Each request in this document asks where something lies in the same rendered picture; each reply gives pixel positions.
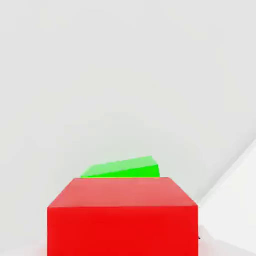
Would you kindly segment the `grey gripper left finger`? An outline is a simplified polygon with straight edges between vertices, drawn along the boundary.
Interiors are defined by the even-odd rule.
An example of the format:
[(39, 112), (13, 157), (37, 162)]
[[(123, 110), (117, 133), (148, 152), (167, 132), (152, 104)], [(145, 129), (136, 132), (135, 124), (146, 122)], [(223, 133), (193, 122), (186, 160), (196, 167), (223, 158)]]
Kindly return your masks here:
[(47, 240), (39, 240), (21, 249), (21, 256), (48, 256)]

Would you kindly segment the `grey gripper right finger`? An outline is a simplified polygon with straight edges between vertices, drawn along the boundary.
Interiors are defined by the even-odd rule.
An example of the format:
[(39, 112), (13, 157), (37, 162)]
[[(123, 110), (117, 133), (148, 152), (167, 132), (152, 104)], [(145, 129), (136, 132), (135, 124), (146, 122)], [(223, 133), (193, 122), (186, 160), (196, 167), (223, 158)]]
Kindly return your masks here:
[(207, 229), (199, 226), (198, 256), (256, 256), (255, 253), (214, 239)]

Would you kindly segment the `small red cube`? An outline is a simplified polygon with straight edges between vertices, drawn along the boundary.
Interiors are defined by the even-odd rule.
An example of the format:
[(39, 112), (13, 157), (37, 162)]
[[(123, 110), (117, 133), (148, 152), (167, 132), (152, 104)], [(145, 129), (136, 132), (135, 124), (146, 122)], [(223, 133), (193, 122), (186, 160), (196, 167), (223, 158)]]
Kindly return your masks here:
[(170, 178), (75, 178), (47, 209), (47, 256), (199, 256), (199, 207)]

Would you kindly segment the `small green cube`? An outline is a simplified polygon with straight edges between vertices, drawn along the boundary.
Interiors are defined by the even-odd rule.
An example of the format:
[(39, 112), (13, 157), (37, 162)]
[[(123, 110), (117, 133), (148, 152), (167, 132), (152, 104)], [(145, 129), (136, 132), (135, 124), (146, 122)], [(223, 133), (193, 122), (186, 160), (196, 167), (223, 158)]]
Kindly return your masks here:
[(159, 178), (160, 169), (152, 156), (96, 164), (89, 167), (81, 178)]

